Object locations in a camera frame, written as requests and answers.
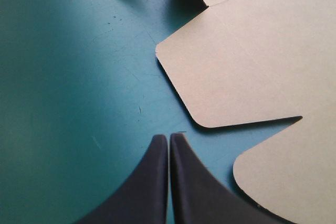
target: flat cardboard box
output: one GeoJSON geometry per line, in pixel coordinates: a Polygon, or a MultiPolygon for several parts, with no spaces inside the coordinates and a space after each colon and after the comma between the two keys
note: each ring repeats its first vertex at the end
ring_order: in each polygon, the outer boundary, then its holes
{"type": "Polygon", "coordinates": [[[192,118],[220,127],[303,116],[243,153],[238,185],[294,223],[336,223],[336,1],[203,0],[156,55],[192,118]]]}

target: cardboard flap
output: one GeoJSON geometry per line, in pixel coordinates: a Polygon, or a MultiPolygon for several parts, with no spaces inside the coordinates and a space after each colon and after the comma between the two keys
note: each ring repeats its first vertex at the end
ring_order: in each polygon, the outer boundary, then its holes
{"type": "Polygon", "coordinates": [[[294,223],[336,223],[335,111],[335,103],[324,106],[241,154],[239,187],[294,223]]]}
{"type": "Polygon", "coordinates": [[[226,1],[161,42],[156,55],[202,126],[305,115],[335,100],[334,3],[226,1]]]}

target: unfolded cardboard box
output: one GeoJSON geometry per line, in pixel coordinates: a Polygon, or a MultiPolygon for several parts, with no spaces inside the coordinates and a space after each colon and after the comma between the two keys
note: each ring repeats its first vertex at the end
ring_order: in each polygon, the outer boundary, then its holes
{"type": "Polygon", "coordinates": [[[294,223],[336,223],[336,0],[202,0],[156,55],[204,127],[302,120],[241,154],[238,185],[294,223]]]}

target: teal floor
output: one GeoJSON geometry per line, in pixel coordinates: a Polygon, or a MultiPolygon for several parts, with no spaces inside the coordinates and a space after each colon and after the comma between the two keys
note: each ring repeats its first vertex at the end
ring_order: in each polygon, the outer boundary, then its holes
{"type": "Polygon", "coordinates": [[[237,192],[235,158],[293,120],[214,130],[192,121],[155,45],[202,10],[198,0],[0,0],[0,223],[77,220],[157,133],[185,132],[237,192]]]}

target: cardboard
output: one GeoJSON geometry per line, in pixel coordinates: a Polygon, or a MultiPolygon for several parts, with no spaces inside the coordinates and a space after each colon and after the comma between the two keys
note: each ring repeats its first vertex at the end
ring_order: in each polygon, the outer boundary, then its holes
{"type": "Polygon", "coordinates": [[[290,221],[335,223],[336,1],[203,1],[156,48],[189,113],[204,127],[303,116],[244,153],[236,181],[290,221]]]}
{"type": "Polygon", "coordinates": [[[239,156],[240,188],[294,223],[336,223],[335,110],[319,108],[239,156]]]}

